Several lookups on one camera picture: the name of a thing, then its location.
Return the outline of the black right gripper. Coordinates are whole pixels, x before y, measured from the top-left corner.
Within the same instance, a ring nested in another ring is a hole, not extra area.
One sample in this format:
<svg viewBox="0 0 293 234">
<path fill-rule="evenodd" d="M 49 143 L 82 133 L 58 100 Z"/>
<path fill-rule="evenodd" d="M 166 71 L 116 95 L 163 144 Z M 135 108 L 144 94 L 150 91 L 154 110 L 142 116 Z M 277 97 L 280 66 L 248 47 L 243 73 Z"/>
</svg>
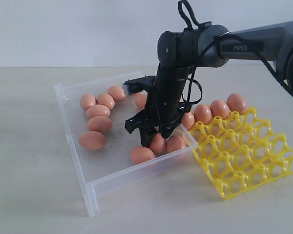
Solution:
<svg viewBox="0 0 293 234">
<path fill-rule="evenodd" d="M 143 147 L 151 145 L 158 131 L 164 139 L 169 138 L 180 125 L 183 114 L 192 108 L 190 102 L 180 101 L 180 98 L 180 93 L 148 93 L 144 109 L 125 121 L 125 129 L 132 133 L 139 128 Z"/>
</svg>

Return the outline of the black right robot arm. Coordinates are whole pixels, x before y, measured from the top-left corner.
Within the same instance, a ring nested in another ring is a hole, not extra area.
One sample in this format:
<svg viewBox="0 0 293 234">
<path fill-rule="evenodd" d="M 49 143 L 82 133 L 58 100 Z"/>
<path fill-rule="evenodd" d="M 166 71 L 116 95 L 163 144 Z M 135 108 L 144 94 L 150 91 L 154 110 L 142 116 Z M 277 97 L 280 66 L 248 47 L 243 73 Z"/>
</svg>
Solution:
<svg viewBox="0 0 293 234">
<path fill-rule="evenodd" d="M 180 33 L 166 31 L 157 54 L 156 75 L 123 83 L 127 95 L 147 92 L 144 110 L 125 121 L 129 133 L 139 130 L 144 147 L 156 134 L 168 138 L 190 111 L 193 101 L 183 98 L 183 90 L 194 83 L 198 67 L 218 68 L 229 59 L 260 60 L 293 97 L 293 21 L 237 32 L 211 22 Z"/>
</svg>

